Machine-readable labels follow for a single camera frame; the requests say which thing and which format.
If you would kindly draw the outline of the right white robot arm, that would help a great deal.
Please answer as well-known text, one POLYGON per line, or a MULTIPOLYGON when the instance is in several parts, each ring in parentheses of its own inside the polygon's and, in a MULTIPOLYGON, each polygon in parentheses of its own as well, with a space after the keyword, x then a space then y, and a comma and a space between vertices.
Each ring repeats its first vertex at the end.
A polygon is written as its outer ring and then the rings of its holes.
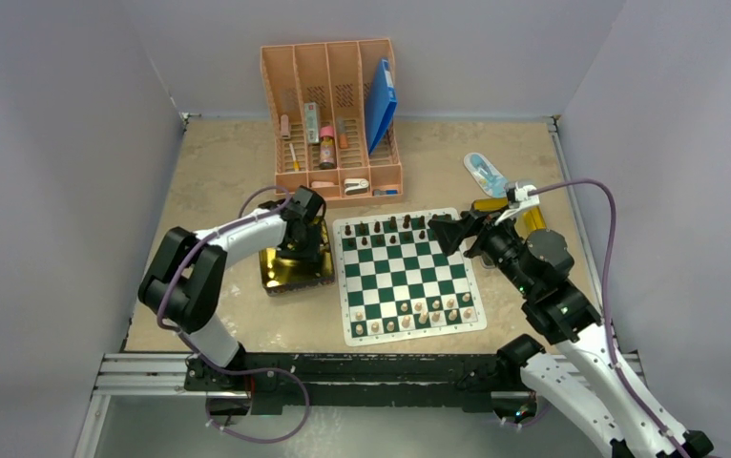
POLYGON ((491 259, 520 292, 532 328, 582 378, 523 334, 497 352, 503 385, 524 385, 544 397, 607 457, 706 457, 713 451, 708 436, 671 415, 624 360, 601 313, 570 281, 574 258, 561 234, 539 228, 521 238, 514 221, 477 211, 458 220, 431 219, 428 227, 447 256, 474 238, 466 257, 491 259))

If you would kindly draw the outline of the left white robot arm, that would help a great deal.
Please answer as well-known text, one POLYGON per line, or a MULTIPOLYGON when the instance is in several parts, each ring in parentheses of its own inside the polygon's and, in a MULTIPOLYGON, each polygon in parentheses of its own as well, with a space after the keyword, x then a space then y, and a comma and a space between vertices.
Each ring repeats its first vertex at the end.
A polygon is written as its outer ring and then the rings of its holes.
POLYGON ((212 229, 182 227, 163 237, 137 291, 160 328, 175 332, 209 364, 208 377, 232 390, 245 377, 245 350, 217 314, 225 272, 272 249, 280 260, 315 267, 322 262, 324 198, 301 185, 212 229))

